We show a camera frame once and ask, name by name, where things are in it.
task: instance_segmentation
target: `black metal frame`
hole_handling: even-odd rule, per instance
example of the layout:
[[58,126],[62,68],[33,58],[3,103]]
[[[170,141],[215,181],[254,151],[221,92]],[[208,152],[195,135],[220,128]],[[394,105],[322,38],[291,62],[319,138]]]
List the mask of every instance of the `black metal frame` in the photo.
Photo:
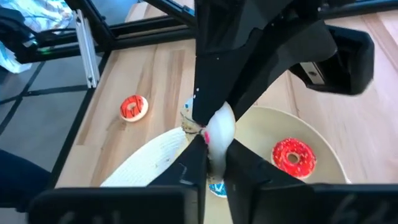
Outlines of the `black metal frame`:
[[[97,43],[95,47],[97,53],[195,38],[196,24],[193,9],[181,6],[172,0],[147,0],[149,4],[166,12],[168,16],[113,26],[106,24],[105,18],[96,10],[91,0],[65,1],[71,9],[82,10],[90,21],[93,38]],[[398,9],[398,0],[359,0],[356,3],[336,9],[330,9],[325,6],[320,15],[322,19],[333,19],[395,9]],[[120,37],[126,34],[132,34],[133,36]],[[50,50],[42,49],[43,47],[64,44],[75,45],[56,47]],[[38,42],[37,45],[26,47],[26,49],[15,52],[15,54],[20,63],[29,63],[77,56],[80,55],[80,50],[77,44],[76,32],[72,32]]]

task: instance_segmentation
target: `wooden surface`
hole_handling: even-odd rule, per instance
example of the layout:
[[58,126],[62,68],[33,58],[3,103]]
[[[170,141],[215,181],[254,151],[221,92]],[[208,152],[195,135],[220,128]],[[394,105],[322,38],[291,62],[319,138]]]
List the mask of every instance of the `wooden surface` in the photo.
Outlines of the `wooden surface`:
[[[193,7],[191,0],[179,2]],[[126,20],[159,15],[154,7],[139,3]],[[285,73],[256,104],[311,124],[333,146],[353,182],[398,182],[398,13],[328,23],[364,30],[375,41],[375,79],[366,92],[355,97],[317,93]],[[99,186],[135,150],[179,126],[178,111],[192,94],[194,68],[194,40],[114,51],[57,187]],[[119,118],[119,106],[133,94],[145,96],[150,110],[143,120],[126,124]]]

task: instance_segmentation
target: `blue object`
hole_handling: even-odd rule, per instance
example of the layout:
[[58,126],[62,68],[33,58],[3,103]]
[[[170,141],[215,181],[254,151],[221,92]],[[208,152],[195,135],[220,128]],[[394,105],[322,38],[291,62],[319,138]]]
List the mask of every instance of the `blue object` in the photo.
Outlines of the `blue object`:
[[220,184],[209,184],[209,189],[211,193],[219,196],[219,197],[224,197],[226,198],[226,190],[224,186],[224,182]]

